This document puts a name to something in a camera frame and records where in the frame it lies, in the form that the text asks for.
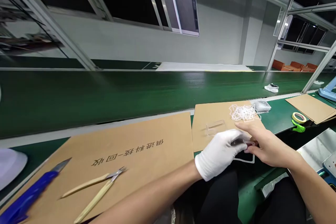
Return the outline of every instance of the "tape roll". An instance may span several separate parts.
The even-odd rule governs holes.
[[[293,113],[292,118],[297,123],[305,123],[307,121],[306,117],[303,114],[300,114],[298,112]]]

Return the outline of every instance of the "brown cardboard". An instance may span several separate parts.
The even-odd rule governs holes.
[[[304,94],[286,99],[302,114],[307,116],[310,120],[316,124],[322,123],[336,115],[336,109],[329,105],[315,99],[314,97]]]
[[[150,146],[148,143],[154,143],[153,147],[147,149],[147,146]],[[136,149],[142,146],[144,149],[142,151],[138,149],[137,152]],[[124,156],[126,151],[132,149],[132,154]],[[72,157],[58,177],[30,208],[26,223],[73,223],[106,181],[63,199],[59,199],[60,196],[75,186],[126,166],[128,170],[116,179],[105,196],[84,218],[83,221],[85,221],[104,212],[141,186],[192,160],[194,158],[192,149],[189,112],[73,136],[50,157],[46,164],[1,209],[0,213],[45,172]],[[117,155],[113,160],[111,156],[115,154]]]
[[[206,124],[213,123],[219,120],[224,120],[225,126],[216,127],[217,131],[225,131],[233,128],[237,128],[234,121],[231,119],[229,107],[233,104],[238,106],[251,105],[249,101],[232,101],[225,103],[206,103],[197,104],[195,107],[195,115],[192,122],[192,142],[194,145],[194,152],[203,150],[213,138],[207,136]],[[250,124],[256,124],[259,127],[264,127],[263,123],[259,119],[249,122]]]

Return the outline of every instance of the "light blue device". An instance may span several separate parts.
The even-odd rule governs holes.
[[[319,89],[318,93],[320,96],[323,96],[329,100],[333,100],[336,102],[336,93],[333,92],[333,88],[336,86],[336,76],[329,82],[327,86],[323,89]]]

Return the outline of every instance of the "glove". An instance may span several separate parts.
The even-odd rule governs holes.
[[[217,133],[195,157],[196,168],[205,181],[222,173],[239,152],[247,149],[247,144],[243,142],[231,145],[237,139],[249,141],[250,137],[238,129]]]

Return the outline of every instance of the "blue utility knife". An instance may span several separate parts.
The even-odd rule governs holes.
[[[56,165],[39,178],[27,191],[25,191],[13,204],[0,215],[0,224],[18,224],[28,218],[26,213],[40,194],[54,180],[71,158]]]

